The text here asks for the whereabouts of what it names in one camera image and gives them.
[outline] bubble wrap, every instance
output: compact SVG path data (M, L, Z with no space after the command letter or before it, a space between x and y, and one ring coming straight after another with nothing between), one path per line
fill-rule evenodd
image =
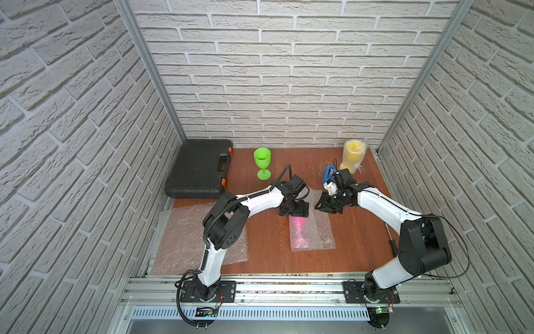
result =
M172 209L150 276L179 275L198 269L205 244L202 241L202 220L215 203ZM248 261L247 231L226 252L223 265Z
M307 218L289 216L289 240L292 251L329 250L335 248L328 213L313 207L321 198L321 190L311 190L305 201L310 203Z

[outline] black cable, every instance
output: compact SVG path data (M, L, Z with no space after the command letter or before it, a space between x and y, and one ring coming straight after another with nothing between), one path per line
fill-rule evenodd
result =
M277 184L278 182L280 182L280 180L282 180L282 176L286 173L286 170L289 168L289 179L291 180L293 178L293 173L291 172L291 165L287 165L286 168L284 168L284 170L282 170L282 173L280 173L280 175L278 175L278 178L276 179L276 181L274 181L271 186L269 187L269 191L271 191Z
M373 191L369 191L369 190L365 190L365 189L362 189L361 191L366 191L366 192L370 192L374 195L377 195L377 193L373 192ZM391 204L393 204L394 206L398 207L399 209L401 209L402 211L404 212L408 212L409 214L412 214L414 216L419 216L419 217L427 217L427 218L442 218L451 228L452 230L458 235L458 237L460 237L460 239L462 240L462 243L464 244L464 248L466 250L466 256L467 256L467 267L466 269L459 275L456 275L456 276L438 276L438 275L431 275L431 274L422 274L424 276L429 276L429 277L435 277L435 278L445 278L445 279L450 279L450 278L458 278L458 277L461 277L463 275L465 275L467 273L467 271L469 270L469 267L471 266L471 258L469 256L469 248L467 248L467 243L464 239L464 237L462 236L462 234L460 234L460 232L458 232L458 230L451 224L450 221L447 220L447 218L445 218L444 216L440 216L440 215L429 215L429 214L417 214L417 213L413 213L413 212L410 212L406 209L404 209L403 207L395 204L393 201L389 200L387 197L381 197L383 199L385 199L386 201L390 202Z
M188 274L200 274L200 273L201 271L199 270L189 269L184 273L184 275L182 275L182 278L174 284L174 286L176 287L176 307L178 308L178 313L180 314L180 317L187 324L191 326L195 326L195 327L207 327L213 323L213 320L191 320L185 316L184 312L182 311L182 307L180 306L180 293L182 291L182 284L185 281L192 279L194 277L194 275L188 278L186 278L185 276L187 276Z

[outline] brick wall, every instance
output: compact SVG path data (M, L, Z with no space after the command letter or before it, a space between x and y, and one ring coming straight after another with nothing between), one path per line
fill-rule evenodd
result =
M131 0L188 137L377 145L452 2Z
M107 329L178 145L112 1L0 2L0 333Z
M380 156L398 200L463 231L452 283L477 332L534 330L533 6L477 0Z

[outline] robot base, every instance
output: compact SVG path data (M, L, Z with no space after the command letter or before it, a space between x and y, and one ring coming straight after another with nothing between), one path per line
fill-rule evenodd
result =
M234 302L235 299L235 281L219 281L218 290L223 292L223 303ZM212 297L211 300L203 300L201 292L195 287L193 281L186 281L182 286L182 293L180 294L180 302L218 302L221 299L218 293Z

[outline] yellow object in bubble wrap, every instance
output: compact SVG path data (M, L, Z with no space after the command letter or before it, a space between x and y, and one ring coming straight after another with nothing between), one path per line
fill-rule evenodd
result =
M347 168L351 174L354 174L364 160L366 150L367 145L362 141L356 139L346 141L343 146L343 161L339 169Z

